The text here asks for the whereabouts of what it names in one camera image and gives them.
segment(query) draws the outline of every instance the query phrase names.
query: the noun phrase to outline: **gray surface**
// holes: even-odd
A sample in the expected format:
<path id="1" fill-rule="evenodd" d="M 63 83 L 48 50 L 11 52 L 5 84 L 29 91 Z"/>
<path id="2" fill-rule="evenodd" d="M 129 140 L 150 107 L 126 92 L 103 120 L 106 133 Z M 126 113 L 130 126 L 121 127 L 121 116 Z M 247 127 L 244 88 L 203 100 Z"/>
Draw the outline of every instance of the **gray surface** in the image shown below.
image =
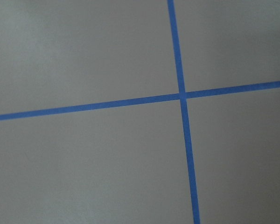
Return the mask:
<path id="1" fill-rule="evenodd" d="M 179 102 L 0 122 L 0 224 L 189 224 Z"/>
<path id="2" fill-rule="evenodd" d="M 280 224 L 280 89 L 189 100 L 202 224 Z"/>
<path id="3" fill-rule="evenodd" d="M 175 0 L 187 91 L 280 80 L 280 0 Z"/>
<path id="4" fill-rule="evenodd" d="M 166 1 L 0 0 L 0 114 L 177 92 Z"/>

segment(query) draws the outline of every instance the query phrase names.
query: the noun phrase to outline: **blue tape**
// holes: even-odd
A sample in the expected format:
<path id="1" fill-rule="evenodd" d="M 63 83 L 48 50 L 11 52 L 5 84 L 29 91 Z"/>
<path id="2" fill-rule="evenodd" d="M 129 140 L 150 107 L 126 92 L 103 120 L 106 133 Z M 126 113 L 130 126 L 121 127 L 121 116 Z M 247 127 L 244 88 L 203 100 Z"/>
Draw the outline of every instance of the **blue tape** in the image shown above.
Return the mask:
<path id="1" fill-rule="evenodd" d="M 188 105 L 186 100 L 186 91 L 185 91 L 185 84 L 184 84 L 183 71 L 182 71 L 182 56 L 181 56 L 181 50 L 179 45 L 174 2 L 173 0 L 167 0 L 167 3 L 168 3 L 171 34 L 172 34 L 173 49 L 174 49 L 174 56 L 175 56 L 178 90 L 180 94 L 182 126 L 183 126 L 183 134 L 185 139 L 187 163 L 188 163 L 193 219 L 194 219 L 194 224 L 200 224 L 198 195 L 197 195 L 196 177 L 195 177 L 195 169 L 194 169 L 194 158 L 193 158 L 193 150 L 192 150 L 192 142 L 191 142 L 190 125 L 189 125 Z"/>
<path id="2" fill-rule="evenodd" d="M 187 92 L 186 97 L 187 98 L 209 97 L 209 96 L 224 95 L 224 94 L 237 93 L 237 92 L 267 90 L 267 89 L 274 89 L 274 88 L 280 88 L 280 81 L 251 84 L 251 85 L 240 85 L 240 86 L 211 89 L 211 90 L 192 91 L 192 92 Z"/>
<path id="3" fill-rule="evenodd" d="M 178 100 L 178 99 L 179 99 L 178 93 L 162 95 L 162 96 L 154 96 L 154 97 L 125 99 L 125 100 L 117 100 L 117 101 L 110 101 L 104 103 L 67 106 L 67 107 L 59 107 L 59 108 L 44 109 L 44 110 L 37 110 L 37 111 L 2 114 L 0 115 L 0 120 L 29 118 L 29 117 L 45 116 L 45 115 L 60 114 L 60 113 L 70 113 L 70 112 L 78 112 L 78 111 L 90 111 L 90 110 L 97 110 L 103 108 L 149 104 L 149 103 L 171 101 L 171 100 Z"/>

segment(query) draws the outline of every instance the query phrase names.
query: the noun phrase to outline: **floor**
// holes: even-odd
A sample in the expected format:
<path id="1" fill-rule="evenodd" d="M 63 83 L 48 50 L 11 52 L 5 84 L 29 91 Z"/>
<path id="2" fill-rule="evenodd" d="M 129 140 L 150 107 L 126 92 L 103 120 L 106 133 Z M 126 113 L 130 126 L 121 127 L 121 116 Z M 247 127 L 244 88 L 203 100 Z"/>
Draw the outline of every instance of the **floor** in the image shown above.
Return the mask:
<path id="1" fill-rule="evenodd" d="M 0 224 L 280 224 L 280 0 L 0 0 Z"/>

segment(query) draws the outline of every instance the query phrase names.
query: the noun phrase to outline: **gray panel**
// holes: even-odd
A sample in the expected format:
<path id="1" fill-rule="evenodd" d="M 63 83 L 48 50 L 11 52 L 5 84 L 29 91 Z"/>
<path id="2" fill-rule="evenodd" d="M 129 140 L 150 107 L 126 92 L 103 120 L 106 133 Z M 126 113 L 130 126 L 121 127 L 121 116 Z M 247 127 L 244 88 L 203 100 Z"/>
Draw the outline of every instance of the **gray panel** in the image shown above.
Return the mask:
<path id="1" fill-rule="evenodd" d="M 0 114 L 176 92 L 166 1 L 0 0 Z"/>
<path id="2" fill-rule="evenodd" d="M 187 91 L 280 80 L 280 0 L 176 0 Z"/>
<path id="3" fill-rule="evenodd" d="M 189 224 L 179 101 L 0 122 L 0 224 Z"/>
<path id="4" fill-rule="evenodd" d="M 189 100 L 203 224 L 280 224 L 280 89 Z"/>

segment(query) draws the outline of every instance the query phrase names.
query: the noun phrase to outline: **blue line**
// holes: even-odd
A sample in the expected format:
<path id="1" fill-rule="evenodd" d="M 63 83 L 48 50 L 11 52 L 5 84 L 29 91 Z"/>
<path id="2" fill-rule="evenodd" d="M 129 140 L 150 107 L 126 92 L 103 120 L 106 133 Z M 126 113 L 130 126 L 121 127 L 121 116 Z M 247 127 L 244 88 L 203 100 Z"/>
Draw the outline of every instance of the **blue line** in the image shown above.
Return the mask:
<path id="1" fill-rule="evenodd" d="M 280 81 L 251 84 L 251 85 L 240 85 L 240 86 L 211 89 L 211 90 L 192 91 L 192 92 L 187 92 L 186 97 L 187 98 L 208 97 L 208 96 L 215 96 L 215 95 L 224 95 L 230 93 L 257 91 L 257 90 L 267 90 L 267 89 L 274 89 L 274 88 L 280 88 Z"/>
<path id="2" fill-rule="evenodd" d="M 44 109 L 44 110 L 37 110 L 37 111 L 2 114 L 0 115 L 0 120 L 29 118 L 29 117 L 45 116 L 45 115 L 60 114 L 60 113 L 70 113 L 70 112 L 78 112 L 78 111 L 90 111 L 90 110 L 97 110 L 103 108 L 149 104 L 149 103 L 171 101 L 171 100 L 178 100 L 178 99 L 179 99 L 178 93 L 162 95 L 162 96 L 154 96 L 154 97 L 125 99 L 125 100 L 117 100 L 117 101 L 110 101 L 104 103 L 67 106 L 67 107 L 59 107 L 59 108 Z"/>
<path id="3" fill-rule="evenodd" d="M 192 150 L 190 125 L 189 125 L 188 105 L 186 100 L 186 91 L 185 91 L 185 84 L 184 84 L 183 71 L 182 71 L 182 56 L 181 56 L 181 50 L 179 45 L 174 2 L 173 0 L 167 0 L 167 3 L 168 3 L 173 49 L 174 49 L 174 56 L 175 56 L 178 89 L 180 94 L 182 126 L 183 126 L 183 134 L 185 139 L 187 163 L 188 163 L 193 219 L 194 219 L 194 224 L 200 224 L 198 195 L 197 195 L 196 177 L 195 177 L 195 169 L 194 169 L 194 158 L 193 158 L 193 150 Z"/>

